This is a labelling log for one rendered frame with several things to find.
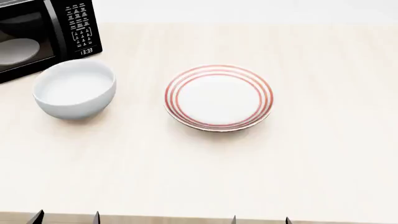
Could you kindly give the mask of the white plate with red rings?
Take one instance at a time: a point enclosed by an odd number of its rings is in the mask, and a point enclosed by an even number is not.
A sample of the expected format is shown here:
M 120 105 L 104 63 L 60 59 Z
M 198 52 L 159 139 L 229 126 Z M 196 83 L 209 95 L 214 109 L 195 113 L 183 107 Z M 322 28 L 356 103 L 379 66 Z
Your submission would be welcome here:
M 191 128 L 233 132 L 271 113 L 274 93 L 264 78 L 232 65 L 204 65 L 178 74 L 165 87 L 164 108 Z

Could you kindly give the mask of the white ceramic bowl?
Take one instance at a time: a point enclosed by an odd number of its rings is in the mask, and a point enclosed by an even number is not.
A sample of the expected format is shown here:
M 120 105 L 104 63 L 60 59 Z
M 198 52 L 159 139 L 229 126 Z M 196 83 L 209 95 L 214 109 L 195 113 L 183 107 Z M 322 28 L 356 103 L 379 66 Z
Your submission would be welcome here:
M 93 59 L 76 59 L 47 68 L 35 79 L 32 95 L 44 113 L 65 120 L 86 119 L 113 100 L 114 72 Z

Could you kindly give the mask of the black microwave oven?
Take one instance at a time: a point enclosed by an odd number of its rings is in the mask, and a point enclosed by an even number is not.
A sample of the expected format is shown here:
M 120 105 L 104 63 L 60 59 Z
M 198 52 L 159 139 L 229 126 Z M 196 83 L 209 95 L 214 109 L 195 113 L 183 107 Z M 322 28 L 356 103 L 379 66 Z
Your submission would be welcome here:
M 102 51 L 92 0 L 0 0 L 0 84 Z

